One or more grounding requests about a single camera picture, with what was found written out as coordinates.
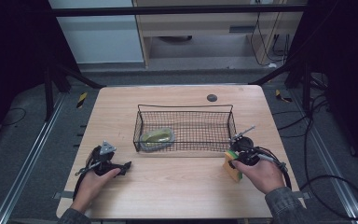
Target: yellow sponge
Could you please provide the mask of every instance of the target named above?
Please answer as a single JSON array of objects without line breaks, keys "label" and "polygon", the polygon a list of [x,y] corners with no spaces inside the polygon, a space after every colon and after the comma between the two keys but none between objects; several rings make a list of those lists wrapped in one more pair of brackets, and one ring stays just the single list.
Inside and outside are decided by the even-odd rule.
[{"label": "yellow sponge", "polygon": [[238,156],[237,154],[235,154],[235,152],[229,150],[225,152],[225,163],[223,164],[223,167],[226,169],[226,171],[228,172],[228,174],[236,181],[236,182],[240,182],[240,180],[242,179],[242,173],[240,171],[238,171],[237,169],[233,169],[231,168],[231,166],[229,166],[228,162],[232,161],[234,159],[236,159]]}]

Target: hand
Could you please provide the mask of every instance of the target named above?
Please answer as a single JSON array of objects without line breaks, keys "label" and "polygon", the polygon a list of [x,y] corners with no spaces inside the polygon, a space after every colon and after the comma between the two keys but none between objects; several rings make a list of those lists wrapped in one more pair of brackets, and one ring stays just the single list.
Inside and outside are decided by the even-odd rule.
[{"label": "hand", "polygon": [[247,166],[240,161],[232,161],[232,164],[245,174],[258,190],[265,194],[285,186],[282,172],[271,161],[260,160],[254,166]]},{"label": "hand", "polygon": [[85,213],[91,201],[97,197],[103,186],[113,177],[120,173],[120,169],[116,168],[104,175],[96,175],[92,170],[87,172],[82,180],[76,198],[71,205],[71,208]]}]

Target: black wire basket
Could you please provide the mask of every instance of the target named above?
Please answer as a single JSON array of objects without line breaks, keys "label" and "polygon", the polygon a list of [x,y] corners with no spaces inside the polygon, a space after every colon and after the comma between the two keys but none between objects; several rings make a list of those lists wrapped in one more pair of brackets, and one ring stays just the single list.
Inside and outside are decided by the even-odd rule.
[{"label": "black wire basket", "polygon": [[138,152],[225,152],[236,134],[232,107],[138,105],[133,144]]}]

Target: sleeve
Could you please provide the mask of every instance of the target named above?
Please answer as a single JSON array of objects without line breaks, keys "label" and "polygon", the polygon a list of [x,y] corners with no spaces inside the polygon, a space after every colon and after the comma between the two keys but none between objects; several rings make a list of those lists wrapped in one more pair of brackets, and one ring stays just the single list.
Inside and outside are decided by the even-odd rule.
[{"label": "sleeve", "polygon": [[76,211],[75,209],[68,208],[58,220],[58,224],[90,224],[91,221],[84,214]]},{"label": "sleeve", "polygon": [[309,210],[303,207],[296,195],[287,187],[275,189],[266,195],[266,202],[274,223],[317,223]]}]

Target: small round object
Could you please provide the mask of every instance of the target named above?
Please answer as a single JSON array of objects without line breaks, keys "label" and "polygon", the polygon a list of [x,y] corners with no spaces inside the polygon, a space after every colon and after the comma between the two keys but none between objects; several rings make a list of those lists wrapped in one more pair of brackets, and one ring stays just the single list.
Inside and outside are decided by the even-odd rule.
[{"label": "small round object", "polygon": [[217,101],[217,96],[215,94],[209,94],[206,99],[208,99],[209,102],[215,102]]}]

